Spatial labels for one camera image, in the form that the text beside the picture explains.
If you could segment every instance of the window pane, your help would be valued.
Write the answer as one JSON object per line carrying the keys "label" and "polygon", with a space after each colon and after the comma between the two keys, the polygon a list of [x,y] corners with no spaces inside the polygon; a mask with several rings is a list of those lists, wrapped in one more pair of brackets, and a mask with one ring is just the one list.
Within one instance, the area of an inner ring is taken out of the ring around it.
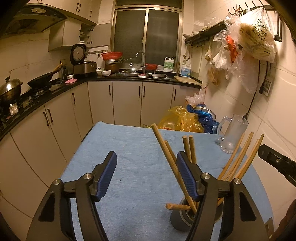
{"label": "window pane", "polygon": [[146,63],[164,65],[165,57],[176,56],[179,28],[179,13],[149,10]]}
{"label": "window pane", "polygon": [[160,5],[167,7],[182,8],[182,0],[117,0],[116,6],[134,4]]}
{"label": "window pane", "polygon": [[146,10],[117,11],[114,51],[122,52],[125,59],[135,58],[143,49]]}

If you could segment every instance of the cutting board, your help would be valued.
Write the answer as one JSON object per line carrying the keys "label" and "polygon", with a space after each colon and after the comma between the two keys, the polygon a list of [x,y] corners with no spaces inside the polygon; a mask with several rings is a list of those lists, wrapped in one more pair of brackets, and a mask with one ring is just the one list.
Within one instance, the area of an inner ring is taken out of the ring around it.
{"label": "cutting board", "polygon": [[182,83],[194,84],[194,85],[202,85],[201,83],[195,81],[192,78],[186,78],[181,76],[175,76],[175,79]]}

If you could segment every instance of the black countertop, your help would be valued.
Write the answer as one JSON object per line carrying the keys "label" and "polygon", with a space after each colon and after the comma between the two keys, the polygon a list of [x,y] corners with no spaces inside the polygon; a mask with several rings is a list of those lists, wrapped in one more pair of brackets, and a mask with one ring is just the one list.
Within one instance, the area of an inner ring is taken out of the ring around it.
{"label": "black countertop", "polygon": [[27,91],[20,96],[18,101],[19,111],[15,115],[11,116],[9,119],[2,118],[2,122],[0,122],[0,140],[12,129],[14,128],[21,120],[27,117],[34,110],[53,99],[54,97],[74,88],[82,83],[88,81],[141,81],[141,82],[156,82],[156,83],[165,83],[165,84],[173,84],[173,85],[181,85],[187,87],[193,87],[200,89],[201,85],[181,83],[176,79],[166,79],[166,78],[155,78],[155,77],[138,77],[138,76],[108,76],[108,77],[87,77],[78,79],[76,82],[71,84],[58,83],[57,80],[50,81],[50,89],[49,91],[45,91],[43,95],[31,98],[32,91]]}

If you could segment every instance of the black frying pan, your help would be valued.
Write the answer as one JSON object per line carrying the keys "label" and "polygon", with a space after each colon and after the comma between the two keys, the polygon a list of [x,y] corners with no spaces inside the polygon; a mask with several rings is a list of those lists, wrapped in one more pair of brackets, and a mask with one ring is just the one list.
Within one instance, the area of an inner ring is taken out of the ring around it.
{"label": "black frying pan", "polygon": [[28,85],[31,87],[31,88],[42,88],[44,87],[51,79],[52,79],[52,76],[59,72],[59,68],[62,66],[63,64],[60,63],[54,70],[53,72],[51,73],[48,73],[48,74],[44,74],[44,75],[41,75],[31,81],[28,82]]}

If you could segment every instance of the lower cabinet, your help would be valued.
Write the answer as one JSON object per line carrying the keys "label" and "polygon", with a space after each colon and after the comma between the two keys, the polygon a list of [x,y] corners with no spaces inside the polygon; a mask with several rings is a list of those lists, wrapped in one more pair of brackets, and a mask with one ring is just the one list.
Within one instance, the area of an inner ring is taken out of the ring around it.
{"label": "lower cabinet", "polygon": [[81,144],[71,96],[69,90],[45,103],[49,124],[67,162]]}
{"label": "lower cabinet", "polygon": [[39,107],[10,133],[30,167],[50,186],[54,179],[60,178],[67,162],[52,133],[45,111],[44,106]]}
{"label": "lower cabinet", "polygon": [[180,85],[174,85],[171,108],[178,106],[178,105],[186,107],[185,97],[187,95],[193,96],[194,93],[198,94],[199,89],[192,88],[192,87],[186,87],[186,86],[180,86]]}
{"label": "lower cabinet", "polygon": [[25,241],[27,233],[32,222],[32,218],[23,214],[15,207],[13,207],[9,202],[7,202],[0,195],[0,213],[4,217],[6,223],[14,232],[14,234],[21,240]]}
{"label": "lower cabinet", "polygon": [[94,125],[99,121],[114,124],[112,81],[91,81],[88,87]]}
{"label": "lower cabinet", "polygon": [[143,82],[141,126],[158,124],[170,109],[173,85]]}
{"label": "lower cabinet", "polygon": [[1,195],[33,218],[48,187],[21,155],[10,133],[0,141],[0,167]]}
{"label": "lower cabinet", "polygon": [[78,85],[70,91],[78,130],[81,139],[83,139],[93,126],[87,83]]}
{"label": "lower cabinet", "polygon": [[116,125],[140,126],[142,82],[113,81],[113,109]]}

